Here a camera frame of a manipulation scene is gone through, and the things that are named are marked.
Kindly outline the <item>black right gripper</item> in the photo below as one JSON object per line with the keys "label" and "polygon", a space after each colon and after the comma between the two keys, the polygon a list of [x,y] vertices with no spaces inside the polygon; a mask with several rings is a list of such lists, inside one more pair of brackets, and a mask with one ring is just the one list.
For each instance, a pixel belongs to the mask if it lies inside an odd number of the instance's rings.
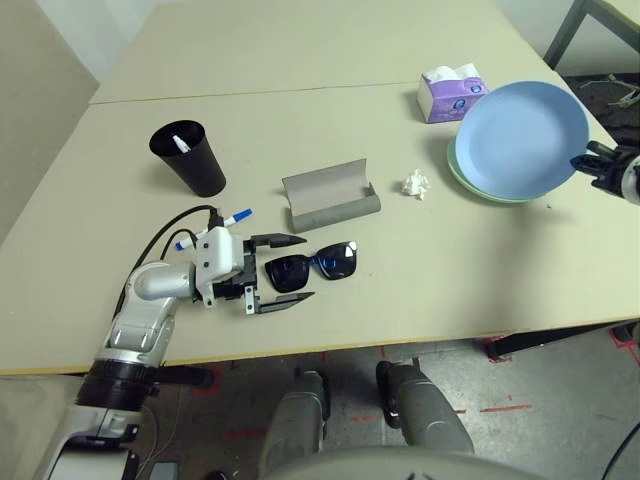
{"label": "black right gripper", "polygon": [[598,171],[591,186],[606,193],[621,193],[621,181],[626,168],[623,160],[625,153],[621,149],[611,149],[597,141],[591,140],[587,149],[594,153],[578,155],[570,160],[577,171]]}

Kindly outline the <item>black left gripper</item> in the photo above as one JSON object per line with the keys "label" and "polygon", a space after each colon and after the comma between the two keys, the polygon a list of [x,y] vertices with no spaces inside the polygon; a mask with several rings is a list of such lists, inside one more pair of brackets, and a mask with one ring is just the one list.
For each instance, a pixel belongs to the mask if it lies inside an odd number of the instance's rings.
{"label": "black left gripper", "polygon": [[243,298],[247,315],[286,310],[310,298],[314,295],[314,292],[290,293],[277,296],[271,302],[259,303],[259,295],[257,293],[257,247],[284,248],[306,242],[305,238],[284,233],[252,235],[249,240],[243,241],[243,270],[228,280],[214,284],[214,297],[224,300]]}

